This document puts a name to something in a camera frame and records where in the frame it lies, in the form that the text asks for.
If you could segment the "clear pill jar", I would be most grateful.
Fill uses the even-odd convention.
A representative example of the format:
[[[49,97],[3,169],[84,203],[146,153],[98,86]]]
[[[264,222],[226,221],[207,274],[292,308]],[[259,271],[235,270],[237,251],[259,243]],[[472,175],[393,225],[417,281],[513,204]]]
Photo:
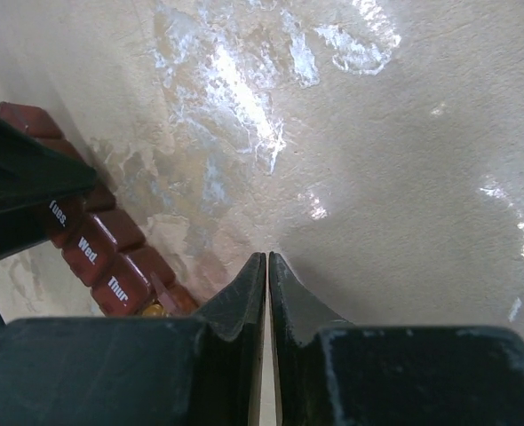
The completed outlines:
[[[153,317],[153,318],[167,318],[170,314],[163,308],[159,303],[154,303],[148,305],[140,313],[143,317]]]

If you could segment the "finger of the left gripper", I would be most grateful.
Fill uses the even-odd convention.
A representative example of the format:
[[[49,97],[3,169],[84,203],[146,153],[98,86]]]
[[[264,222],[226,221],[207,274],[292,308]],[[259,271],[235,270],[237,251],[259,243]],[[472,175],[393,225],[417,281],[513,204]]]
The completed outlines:
[[[43,146],[64,134],[40,107],[0,104],[0,260],[45,240],[29,209],[95,186],[95,169]]]

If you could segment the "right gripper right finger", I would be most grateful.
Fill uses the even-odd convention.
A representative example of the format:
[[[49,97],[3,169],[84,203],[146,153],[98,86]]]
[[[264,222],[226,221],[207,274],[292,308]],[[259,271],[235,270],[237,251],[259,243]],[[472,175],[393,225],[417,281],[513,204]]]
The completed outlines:
[[[524,341],[504,327],[358,326],[268,259],[280,425],[524,425]]]

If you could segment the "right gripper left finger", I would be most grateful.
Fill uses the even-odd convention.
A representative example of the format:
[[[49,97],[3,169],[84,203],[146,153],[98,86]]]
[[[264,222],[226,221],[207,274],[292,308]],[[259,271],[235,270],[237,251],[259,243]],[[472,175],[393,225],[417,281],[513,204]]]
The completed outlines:
[[[0,425],[256,425],[266,256],[197,312],[0,330]]]

